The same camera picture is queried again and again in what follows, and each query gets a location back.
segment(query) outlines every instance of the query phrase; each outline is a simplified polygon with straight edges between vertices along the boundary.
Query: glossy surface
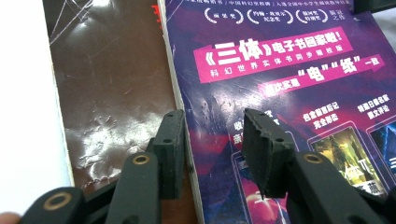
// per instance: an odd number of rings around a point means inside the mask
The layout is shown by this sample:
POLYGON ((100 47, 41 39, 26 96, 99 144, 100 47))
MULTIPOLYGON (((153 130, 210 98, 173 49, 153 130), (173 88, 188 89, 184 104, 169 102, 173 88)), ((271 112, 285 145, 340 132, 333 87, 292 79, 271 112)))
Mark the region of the glossy surface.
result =
MULTIPOLYGON (((176 108, 156 1, 44 6, 76 187, 89 194, 117 179, 176 108)), ((196 222, 187 175, 183 181, 182 200, 163 202, 163 223, 196 222)))

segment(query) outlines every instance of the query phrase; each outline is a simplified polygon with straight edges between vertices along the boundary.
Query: book illustration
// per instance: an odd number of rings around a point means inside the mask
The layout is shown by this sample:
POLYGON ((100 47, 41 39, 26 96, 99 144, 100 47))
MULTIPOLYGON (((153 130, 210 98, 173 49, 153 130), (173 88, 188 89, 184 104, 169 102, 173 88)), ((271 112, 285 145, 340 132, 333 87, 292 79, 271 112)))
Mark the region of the book illustration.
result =
POLYGON ((318 141, 311 139, 310 145, 328 158, 350 185, 374 195, 386 195, 372 159, 351 126, 320 137, 318 141))
POLYGON ((371 140, 393 174, 396 174, 396 118, 368 129, 371 140))
POLYGON ((240 152, 234 153, 232 160, 248 222, 251 224, 290 223, 286 211, 286 198, 262 198, 242 154, 240 152))

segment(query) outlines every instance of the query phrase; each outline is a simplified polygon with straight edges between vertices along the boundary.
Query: brass rivet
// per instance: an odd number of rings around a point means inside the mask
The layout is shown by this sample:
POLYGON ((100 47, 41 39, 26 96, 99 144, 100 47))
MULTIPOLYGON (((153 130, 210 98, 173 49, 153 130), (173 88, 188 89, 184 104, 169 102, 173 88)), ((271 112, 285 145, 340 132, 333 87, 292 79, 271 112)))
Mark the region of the brass rivet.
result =
POLYGON ((43 207, 48 211, 53 211, 67 205, 68 203, 70 203, 71 200, 72 200, 72 195, 68 192, 63 191, 50 196, 44 202, 43 207))
POLYGON ((304 155, 304 159, 306 161, 309 161, 309 162, 312 162, 312 163, 316 163, 316 164, 323 162, 323 159, 321 157, 318 157, 315 154, 305 154, 304 155))
POLYGON ((149 162, 149 157, 146 155, 136 156, 133 160, 134 164, 136 165, 143 165, 149 162))

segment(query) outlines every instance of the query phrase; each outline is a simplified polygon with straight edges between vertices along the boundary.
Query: purple book cover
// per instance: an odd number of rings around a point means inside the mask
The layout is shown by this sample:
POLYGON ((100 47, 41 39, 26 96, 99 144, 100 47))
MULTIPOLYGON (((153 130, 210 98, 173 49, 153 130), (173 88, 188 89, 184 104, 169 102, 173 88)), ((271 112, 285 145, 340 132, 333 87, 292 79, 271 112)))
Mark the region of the purple book cover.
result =
POLYGON ((244 0, 165 0, 162 11, 205 223, 290 222, 285 199, 258 197, 240 155, 246 107, 352 186, 395 186, 396 56, 371 13, 244 0))

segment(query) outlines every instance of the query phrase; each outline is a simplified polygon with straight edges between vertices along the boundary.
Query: book cover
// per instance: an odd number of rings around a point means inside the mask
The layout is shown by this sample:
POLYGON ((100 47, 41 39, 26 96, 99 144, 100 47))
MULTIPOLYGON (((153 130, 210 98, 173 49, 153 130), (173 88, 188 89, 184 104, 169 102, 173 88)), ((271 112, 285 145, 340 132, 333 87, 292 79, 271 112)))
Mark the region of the book cover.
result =
POLYGON ((159 4, 201 222, 289 222, 284 199, 254 198, 240 156, 247 107, 352 186, 395 186, 396 56, 371 13, 345 0, 159 4))
MULTIPOLYGON (((90 194, 117 180, 176 109, 159 10, 155 0, 45 0, 44 8, 73 175, 90 194)), ((162 205, 163 223, 196 222, 187 174, 181 199, 162 205)))

